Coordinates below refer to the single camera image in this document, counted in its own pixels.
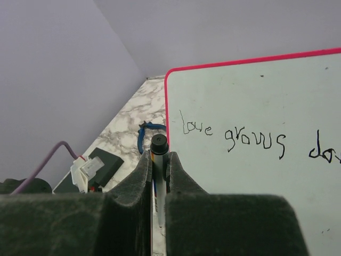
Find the blue object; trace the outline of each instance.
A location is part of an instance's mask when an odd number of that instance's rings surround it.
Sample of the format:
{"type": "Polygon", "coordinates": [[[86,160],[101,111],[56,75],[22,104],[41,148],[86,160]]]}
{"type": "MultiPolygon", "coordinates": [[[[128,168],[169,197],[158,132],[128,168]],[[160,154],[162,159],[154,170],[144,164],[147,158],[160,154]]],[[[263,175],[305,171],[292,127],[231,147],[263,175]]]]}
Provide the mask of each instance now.
{"type": "Polygon", "coordinates": [[[139,125],[139,137],[137,138],[137,148],[139,149],[140,154],[143,153],[143,138],[145,134],[145,128],[151,129],[151,130],[166,130],[166,126],[163,124],[153,124],[152,122],[146,123],[146,121],[143,121],[143,124],[139,125]]]}

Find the white wall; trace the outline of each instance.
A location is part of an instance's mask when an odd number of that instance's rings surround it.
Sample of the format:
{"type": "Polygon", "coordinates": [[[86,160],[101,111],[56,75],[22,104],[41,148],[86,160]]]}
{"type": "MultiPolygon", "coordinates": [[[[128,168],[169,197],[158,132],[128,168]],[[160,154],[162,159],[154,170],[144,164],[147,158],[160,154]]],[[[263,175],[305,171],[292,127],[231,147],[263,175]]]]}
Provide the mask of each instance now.
{"type": "MultiPolygon", "coordinates": [[[[81,154],[144,77],[92,0],[2,0],[0,180],[23,179],[59,140],[81,154]]],[[[52,186],[72,158],[43,169],[52,186]]]]}
{"type": "Polygon", "coordinates": [[[95,0],[147,76],[340,46],[340,0],[95,0]]]}

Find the marble table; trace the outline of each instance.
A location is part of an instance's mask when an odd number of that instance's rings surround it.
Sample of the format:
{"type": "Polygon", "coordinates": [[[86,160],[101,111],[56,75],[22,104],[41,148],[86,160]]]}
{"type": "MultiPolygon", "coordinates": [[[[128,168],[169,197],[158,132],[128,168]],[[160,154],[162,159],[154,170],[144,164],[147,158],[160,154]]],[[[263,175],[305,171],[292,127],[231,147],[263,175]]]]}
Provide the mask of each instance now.
{"type": "MultiPolygon", "coordinates": [[[[89,155],[98,147],[124,160],[103,191],[112,189],[135,169],[141,157],[137,149],[137,131],[143,121],[166,125],[163,77],[146,80],[85,151],[84,155],[89,155]]],[[[165,134],[165,131],[145,130],[144,149],[149,149],[152,136],[158,133],[165,134]]],[[[165,229],[159,228],[154,205],[153,255],[166,255],[165,229]]]]}

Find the handwritten word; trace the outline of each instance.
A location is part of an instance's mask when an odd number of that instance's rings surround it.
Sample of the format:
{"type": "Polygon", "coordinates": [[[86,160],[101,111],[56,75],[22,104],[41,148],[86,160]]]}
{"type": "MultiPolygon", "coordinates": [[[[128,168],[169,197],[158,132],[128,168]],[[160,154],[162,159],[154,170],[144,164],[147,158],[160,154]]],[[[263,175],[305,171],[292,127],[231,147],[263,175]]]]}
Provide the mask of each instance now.
{"type": "MultiPolygon", "coordinates": [[[[180,111],[181,119],[182,119],[182,129],[183,129],[183,134],[189,134],[191,131],[198,130],[199,132],[202,132],[202,123],[197,125],[197,122],[187,122],[185,125],[185,121],[183,119],[183,115],[180,111]]],[[[205,134],[207,136],[212,136],[213,133],[211,132],[212,127],[208,126],[205,128],[205,134]]]]}
{"type": "MultiPolygon", "coordinates": [[[[331,163],[332,160],[332,154],[335,153],[335,150],[333,148],[329,148],[326,149],[322,152],[321,154],[321,146],[320,146],[320,130],[317,130],[317,147],[318,147],[318,153],[317,155],[313,156],[313,152],[316,150],[315,148],[313,148],[312,150],[310,150],[309,152],[309,157],[311,158],[318,158],[318,157],[322,157],[323,159],[327,160],[328,163],[331,163]]],[[[334,156],[336,159],[338,159],[341,163],[341,156],[340,158],[338,158],[336,155],[334,156]]]]}
{"type": "MultiPolygon", "coordinates": [[[[225,132],[225,140],[231,140],[233,142],[233,146],[231,148],[228,148],[228,153],[236,146],[236,141],[239,141],[239,139],[240,139],[241,143],[247,144],[247,145],[250,145],[251,141],[252,141],[252,140],[250,140],[250,137],[248,135],[246,135],[244,133],[242,135],[240,134],[241,131],[245,129],[245,126],[243,126],[241,129],[237,129],[237,127],[234,127],[234,129],[236,131],[234,136],[233,136],[232,130],[228,130],[225,132]]],[[[271,138],[270,132],[269,132],[269,139],[268,139],[267,143],[265,143],[265,135],[262,132],[259,133],[259,139],[257,138],[256,133],[252,132],[251,134],[253,134],[253,136],[255,137],[255,142],[257,145],[263,143],[264,149],[270,149],[271,148],[272,138],[271,138]]],[[[286,138],[286,136],[284,134],[280,134],[277,136],[277,139],[276,139],[276,143],[282,146],[282,154],[279,156],[279,160],[281,160],[284,157],[284,154],[286,151],[285,145],[282,142],[280,142],[279,140],[285,139],[285,138],[286,138]]]]}

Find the marker barrel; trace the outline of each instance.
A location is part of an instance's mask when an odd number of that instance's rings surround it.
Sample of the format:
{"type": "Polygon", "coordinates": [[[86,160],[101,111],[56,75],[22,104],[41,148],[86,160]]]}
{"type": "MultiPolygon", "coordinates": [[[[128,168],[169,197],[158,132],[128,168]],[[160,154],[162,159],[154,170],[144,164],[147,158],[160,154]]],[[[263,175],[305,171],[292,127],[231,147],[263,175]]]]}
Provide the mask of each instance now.
{"type": "Polygon", "coordinates": [[[165,224],[165,199],[167,194],[166,169],[168,164],[169,146],[166,136],[154,135],[151,139],[151,159],[153,162],[153,182],[155,193],[155,207],[159,226],[165,224]]]}

